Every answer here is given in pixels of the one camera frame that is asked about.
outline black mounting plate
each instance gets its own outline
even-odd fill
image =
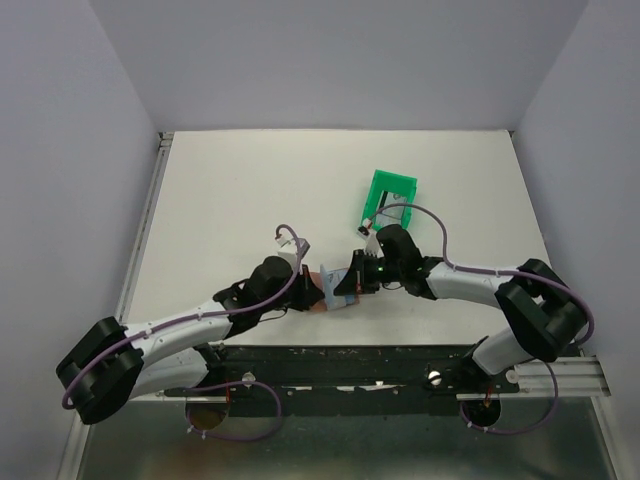
[[[224,360],[211,369],[200,386],[242,380],[251,372],[256,380],[276,390],[283,415],[457,415],[458,393],[484,393],[459,387],[455,381],[455,370],[471,348],[472,345],[229,346],[224,349]],[[431,371],[441,374],[437,386],[427,379]],[[493,382],[500,393],[519,391],[517,385],[507,382],[504,372]],[[165,394],[195,396],[182,389]],[[235,388],[230,399],[231,416],[262,417],[274,413],[273,398],[261,388]]]

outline white table surface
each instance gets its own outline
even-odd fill
[[[274,228],[290,224],[311,243],[317,271],[347,266],[375,169],[416,177],[416,203],[450,232],[460,264],[548,260],[509,135],[496,132],[232,130],[174,136],[128,323],[202,303],[249,276],[276,251]],[[423,255],[441,253],[437,225],[414,212]],[[225,343],[474,343],[504,326],[501,312],[403,290],[361,297],[321,314],[291,311]]]

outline light gray wall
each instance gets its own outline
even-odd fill
[[[555,267],[582,292],[640,452],[640,3],[592,1],[514,137]],[[640,460],[635,457],[638,471]]]
[[[92,0],[164,130],[516,126],[585,0]]]
[[[86,0],[0,6],[0,478],[54,478],[54,369],[113,314],[157,137]]]

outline bolt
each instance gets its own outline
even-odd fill
[[[520,380],[520,375],[515,370],[508,370],[505,376],[507,377],[507,382],[514,385]]]
[[[434,387],[437,387],[442,383],[442,377],[440,376],[440,372],[438,372],[437,370],[431,370],[429,372],[429,375],[427,375],[427,379],[429,380],[429,383]]]
[[[242,381],[247,383],[253,383],[256,381],[256,376],[251,372],[247,372],[244,375],[242,375]]]

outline green object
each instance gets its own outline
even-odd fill
[[[404,175],[376,170],[373,174],[373,181],[369,189],[367,203],[362,212],[362,220],[364,221],[365,218],[373,215],[376,210],[384,205],[391,203],[413,203],[417,188],[418,180],[413,177],[405,177]],[[394,223],[402,225],[402,228],[407,228],[410,220],[410,208],[389,208],[374,218],[373,229],[378,231],[382,227]]]

